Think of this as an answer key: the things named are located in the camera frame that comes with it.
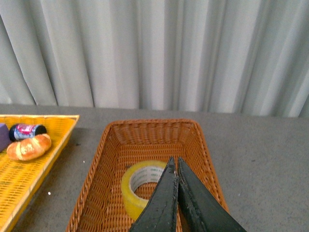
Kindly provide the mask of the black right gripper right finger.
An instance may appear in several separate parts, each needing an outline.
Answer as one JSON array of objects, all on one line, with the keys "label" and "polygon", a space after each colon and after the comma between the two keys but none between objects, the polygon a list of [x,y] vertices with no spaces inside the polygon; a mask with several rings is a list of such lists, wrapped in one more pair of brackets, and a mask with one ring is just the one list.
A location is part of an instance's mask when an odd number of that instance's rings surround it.
[{"label": "black right gripper right finger", "polygon": [[178,158],[178,176],[178,205],[182,231],[245,231],[217,202],[182,158]]}]

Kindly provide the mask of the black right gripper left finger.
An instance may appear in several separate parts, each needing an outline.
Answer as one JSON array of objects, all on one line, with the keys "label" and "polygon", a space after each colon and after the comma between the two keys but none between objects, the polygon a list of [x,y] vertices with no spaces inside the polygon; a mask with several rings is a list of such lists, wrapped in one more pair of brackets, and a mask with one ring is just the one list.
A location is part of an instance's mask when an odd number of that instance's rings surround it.
[{"label": "black right gripper left finger", "polygon": [[179,179],[170,157],[145,209],[132,224],[131,232],[174,232],[177,225]]}]

